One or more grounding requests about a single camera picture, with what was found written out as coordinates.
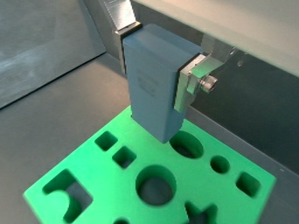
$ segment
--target circular hole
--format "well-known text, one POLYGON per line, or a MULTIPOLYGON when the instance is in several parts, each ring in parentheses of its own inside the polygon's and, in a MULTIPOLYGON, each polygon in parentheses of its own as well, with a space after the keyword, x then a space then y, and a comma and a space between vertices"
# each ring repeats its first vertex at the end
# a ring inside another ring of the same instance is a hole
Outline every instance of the circular hole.
POLYGON ((128 224, 128 221, 124 220, 124 219, 121 219, 121 220, 116 220, 116 221, 113 222, 113 224, 128 224))
POLYGON ((209 161, 209 167, 215 172, 225 173, 229 170, 229 161, 224 157, 216 156, 209 161))
POLYGON ((147 167, 136 178, 136 192, 144 203, 167 204, 175 195, 176 183, 172 173, 160 165, 147 167))
POLYGON ((187 158, 199 158, 203 154, 203 146, 199 139, 184 131, 179 131, 169 140, 172 148, 187 158))

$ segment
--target white panel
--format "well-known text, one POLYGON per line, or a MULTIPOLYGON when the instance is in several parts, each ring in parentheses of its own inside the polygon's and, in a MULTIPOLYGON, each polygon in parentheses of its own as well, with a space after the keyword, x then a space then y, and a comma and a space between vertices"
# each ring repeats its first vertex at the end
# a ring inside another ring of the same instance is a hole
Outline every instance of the white panel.
POLYGON ((299 76, 299 1, 136 1, 299 76))

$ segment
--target square hole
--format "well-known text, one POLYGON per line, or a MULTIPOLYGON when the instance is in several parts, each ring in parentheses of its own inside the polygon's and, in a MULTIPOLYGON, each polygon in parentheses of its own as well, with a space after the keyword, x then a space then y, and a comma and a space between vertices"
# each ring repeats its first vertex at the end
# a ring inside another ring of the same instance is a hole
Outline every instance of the square hole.
POLYGON ((125 169, 136 159, 136 154, 124 146, 112 157, 119 166, 125 169))
POLYGON ((69 208, 63 219, 67 223, 72 223, 89 206, 92 198, 68 170, 61 171, 43 188, 47 194, 57 190, 64 191, 69 195, 69 208))
POLYGON ((105 131, 95 141, 103 151, 107 151, 116 142, 117 138, 108 131, 105 131))
POLYGON ((245 172, 237 178, 237 189, 249 197, 255 197, 260 187, 259 181, 245 172))

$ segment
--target metal bracket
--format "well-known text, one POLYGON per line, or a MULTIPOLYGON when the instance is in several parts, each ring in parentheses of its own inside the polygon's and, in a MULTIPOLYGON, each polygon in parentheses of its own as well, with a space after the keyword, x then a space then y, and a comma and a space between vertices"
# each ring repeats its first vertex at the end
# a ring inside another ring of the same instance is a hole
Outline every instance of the metal bracket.
POLYGON ((199 90, 205 93, 212 91, 217 79, 211 72, 219 68, 237 51, 208 35, 203 35, 200 54, 179 72, 173 108, 181 113, 192 104, 199 90))
POLYGON ((115 43, 121 66, 121 72, 127 73, 123 38, 139 30, 143 25, 136 22, 136 16, 129 0, 104 0, 99 1, 100 7, 105 13, 107 20, 115 33, 115 43))

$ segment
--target gray floor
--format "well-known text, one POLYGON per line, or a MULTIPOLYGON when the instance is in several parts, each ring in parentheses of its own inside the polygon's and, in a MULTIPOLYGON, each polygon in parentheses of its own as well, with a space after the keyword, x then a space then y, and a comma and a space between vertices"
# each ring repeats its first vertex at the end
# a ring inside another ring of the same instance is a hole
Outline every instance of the gray floor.
MULTIPOLYGON (((128 106, 107 54, 0 111, 0 223, 39 223, 24 190, 128 106)), ((261 224, 299 221, 299 177, 195 109, 187 118, 277 177, 261 224)))
POLYGON ((0 111, 0 223, 39 223, 22 192, 128 106, 119 74, 101 56, 0 111))

